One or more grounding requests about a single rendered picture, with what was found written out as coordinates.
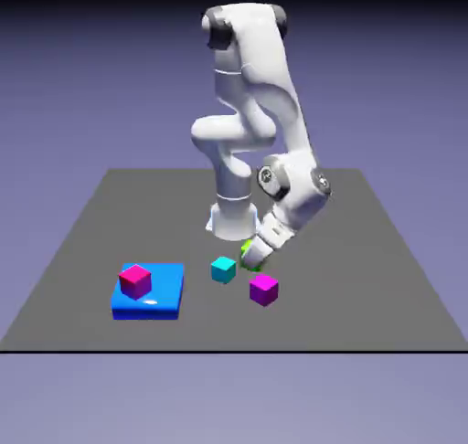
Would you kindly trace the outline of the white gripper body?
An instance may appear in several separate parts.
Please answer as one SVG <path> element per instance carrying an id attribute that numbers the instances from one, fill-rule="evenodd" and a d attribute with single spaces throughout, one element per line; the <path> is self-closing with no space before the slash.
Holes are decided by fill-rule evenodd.
<path id="1" fill-rule="evenodd" d="M 249 249 L 245 252 L 243 260 L 248 267 L 256 267 L 263 264 L 273 249 L 261 237 L 255 236 L 252 239 Z"/>

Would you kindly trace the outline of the small green cube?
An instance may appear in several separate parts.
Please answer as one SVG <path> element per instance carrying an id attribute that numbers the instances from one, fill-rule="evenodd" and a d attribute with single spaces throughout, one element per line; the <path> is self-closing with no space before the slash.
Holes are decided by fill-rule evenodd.
<path id="1" fill-rule="evenodd" d="M 251 239 L 247 239 L 243 245 L 241 246 L 240 248 L 240 255 L 239 255 L 239 264 L 240 266 L 243 268 L 243 269 L 246 269 L 246 270 L 249 270 L 249 271 L 252 271 L 252 272 L 260 272 L 261 271 L 261 264 L 257 265 L 256 267 L 252 268 L 252 267 L 248 267 L 244 260 L 243 260 L 243 257 L 244 257 L 244 254 L 245 252 L 249 249 L 250 245 L 251 245 L 251 242 L 252 240 Z"/>

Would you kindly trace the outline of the small purple cube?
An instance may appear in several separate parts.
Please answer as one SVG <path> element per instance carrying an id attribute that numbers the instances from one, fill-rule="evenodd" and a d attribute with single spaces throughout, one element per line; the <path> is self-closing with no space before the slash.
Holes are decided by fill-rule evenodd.
<path id="1" fill-rule="evenodd" d="M 275 302 L 279 295 L 279 282 L 273 277 L 259 273 L 250 280 L 250 298 L 266 307 Z"/>

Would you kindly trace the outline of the small cyan cube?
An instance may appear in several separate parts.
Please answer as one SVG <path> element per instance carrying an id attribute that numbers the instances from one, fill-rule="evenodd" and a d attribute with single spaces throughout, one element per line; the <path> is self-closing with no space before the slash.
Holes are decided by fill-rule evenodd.
<path id="1" fill-rule="evenodd" d="M 237 262 L 224 256 L 211 263 L 211 278 L 219 283 L 229 283 L 237 273 Z"/>

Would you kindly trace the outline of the small pink cube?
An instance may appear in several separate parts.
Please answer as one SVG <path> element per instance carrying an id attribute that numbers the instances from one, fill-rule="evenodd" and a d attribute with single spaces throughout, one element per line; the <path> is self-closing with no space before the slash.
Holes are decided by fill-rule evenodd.
<path id="1" fill-rule="evenodd" d="M 132 265 L 119 274 L 121 292 L 133 300 L 139 300 L 152 290 L 152 274 L 149 270 Z"/>

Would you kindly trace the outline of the large blue box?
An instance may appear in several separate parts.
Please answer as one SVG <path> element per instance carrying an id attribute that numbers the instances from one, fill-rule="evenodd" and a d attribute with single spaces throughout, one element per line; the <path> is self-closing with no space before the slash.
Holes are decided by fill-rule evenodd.
<path id="1" fill-rule="evenodd" d="M 152 290 L 139 300 L 121 292 L 119 274 L 132 265 L 139 265 L 152 274 Z M 182 263 L 124 263 L 111 296 L 114 320 L 176 320 L 184 287 Z"/>

